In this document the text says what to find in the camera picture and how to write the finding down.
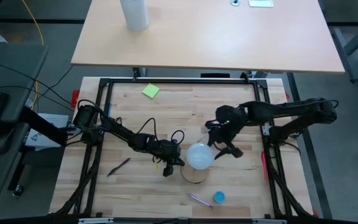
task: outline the pen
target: pen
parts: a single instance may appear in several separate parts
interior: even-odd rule
[[[124,162],[119,164],[116,168],[112,169],[110,173],[107,176],[110,176],[111,174],[115,173],[120,167],[122,167],[125,163],[127,163],[130,160],[130,158],[126,159]]]
[[[210,204],[208,204],[208,203],[202,201],[201,199],[199,199],[199,198],[196,197],[195,195],[192,195],[192,194],[188,194],[188,195],[189,195],[189,197],[191,197],[192,199],[194,199],[194,200],[196,200],[196,201],[198,201],[198,202],[203,203],[204,205],[208,206],[209,208],[214,208],[212,205],[210,205]]]

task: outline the white bottle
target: white bottle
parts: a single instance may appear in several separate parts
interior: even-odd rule
[[[142,31],[149,26],[146,0],[121,0],[127,27],[131,31]]]

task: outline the computer mouse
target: computer mouse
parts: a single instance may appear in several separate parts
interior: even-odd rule
[[[12,127],[3,127],[0,129],[0,155],[10,150],[13,130],[14,128]]]

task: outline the white balloon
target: white balloon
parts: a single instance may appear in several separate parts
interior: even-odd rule
[[[194,169],[207,169],[214,162],[212,149],[202,143],[196,143],[190,146],[186,153],[187,162]]]

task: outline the yellow cable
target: yellow cable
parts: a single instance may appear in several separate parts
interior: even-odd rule
[[[35,26],[37,27],[38,29],[38,33],[40,34],[40,37],[41,37],[41,44],[44,46],[44,37],[42,36],[42,33],[41,33],[41,29],[40,27],[38,26],[38,23],[37,21],[35,20],[34,16],[32,15],[31,13],[31,10],[30,8],[27,6],[27,4],[25,3],[24,0],[22,0],[25,8],[27,9],[27,11],[29,12],[32,20],[34,21],[35,23]],[[34,106],[35,106],[35,102],[38,100],[38,79],[35,80],[35,98],[34,98],[34,104],[32,105],[31,109],[34,110]]]

